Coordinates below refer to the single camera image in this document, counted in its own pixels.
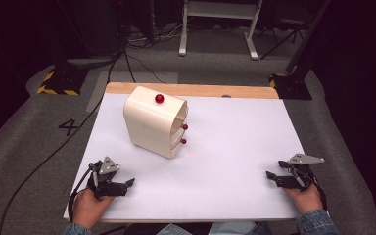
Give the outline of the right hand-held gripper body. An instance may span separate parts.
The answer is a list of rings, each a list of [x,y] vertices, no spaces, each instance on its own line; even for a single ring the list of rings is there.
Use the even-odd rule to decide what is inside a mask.
[[[323,164],[325,160],[306,154],[296,154],[286,162],[289,163],[286,169],[290,176],[286,179],[284,188],[305,190],[315,181],[310,166]]]

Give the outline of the white metal table frame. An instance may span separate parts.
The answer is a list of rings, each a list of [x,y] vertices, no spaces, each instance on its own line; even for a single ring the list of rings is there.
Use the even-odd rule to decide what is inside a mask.
[[[209,17],[235,20],[250,20],[251,24],[248,32],[244,32],[244,38],[252,60],[257,60],[259,54],[253,42],[254,31],[259,19],[263,0],[256,3],[222,3],[204,2],[200,0],[184,0],[182,10],[182,34],[178,54],[184,57],[187,53],[188,18],[189,17]]]

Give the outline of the person's right hand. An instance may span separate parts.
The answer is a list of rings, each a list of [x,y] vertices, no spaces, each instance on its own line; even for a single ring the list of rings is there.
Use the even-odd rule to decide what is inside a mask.
[[[300,214],[323,209],[320,193],[314,185],[304,191],[288,188],[283,188],[282,191],[294,201]]]

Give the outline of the cream drawer cabinet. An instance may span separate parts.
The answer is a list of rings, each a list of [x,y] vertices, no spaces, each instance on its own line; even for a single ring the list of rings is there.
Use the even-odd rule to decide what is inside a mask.
[[[155,96],[162,94],[164,102],[157,104]],[[170,147],[181,136],[171,133],[186,123],[187,101],[144,86],[136,87],[124,103],[123,117],[130,141],[141,148],[173,159],[179,148]]]

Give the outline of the person's left hand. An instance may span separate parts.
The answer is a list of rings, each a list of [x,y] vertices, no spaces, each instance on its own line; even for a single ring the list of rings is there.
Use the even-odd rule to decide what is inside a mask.
[[[91,190],[83,190],[75,198],[72,222],[86,229],[92,229],[114,200],[115,197],[112,196],[96,198]]]

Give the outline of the black stand base striped tape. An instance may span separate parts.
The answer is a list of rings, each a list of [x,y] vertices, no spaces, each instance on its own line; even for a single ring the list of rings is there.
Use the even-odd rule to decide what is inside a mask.
[[[80,94],[87,75],[88,70],[83,69],[61,72],[56,68],[51,68],[37,89],[37,94],[77,96]]]
[[[312,99],[306,84],[302,80],[294,79],[291,74],[273,73],[269,76],[268,81],[280,99]]]

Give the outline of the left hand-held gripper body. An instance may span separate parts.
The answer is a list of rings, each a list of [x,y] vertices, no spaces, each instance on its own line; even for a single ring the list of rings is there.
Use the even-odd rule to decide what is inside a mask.
[[[109,157],[105,157],[97,163],[90,163],[91,175],[87,187],[93,192],[96,198],[104,196],[125,196],[127,193],[126,183],[115,183],[113,178],[119,170],[119,165]]]

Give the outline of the white table mat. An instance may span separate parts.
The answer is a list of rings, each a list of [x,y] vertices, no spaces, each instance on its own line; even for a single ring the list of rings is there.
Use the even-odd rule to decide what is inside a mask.
[[[188,98],[186,144],[167,159],[130,142],[123,94],[105,95],[76,174],[110,157],[132,180],[103,218],[113,222],[291,219],[293,202],[267,179],[303,147],[278,99]]]

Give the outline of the cream drawer with red knob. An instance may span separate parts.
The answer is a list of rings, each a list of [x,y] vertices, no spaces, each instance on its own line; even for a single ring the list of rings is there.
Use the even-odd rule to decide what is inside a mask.
[[[185,145],[187,140],[184,137],[180,137],[175,143],[173,143],[170,147],[171,151],[174,151],[179,145]]]
[[[183,123],[180,127],[178,127],[175,131],[171,133],[173,137],[181,136],[186,130],[188,129],[188,125]]]

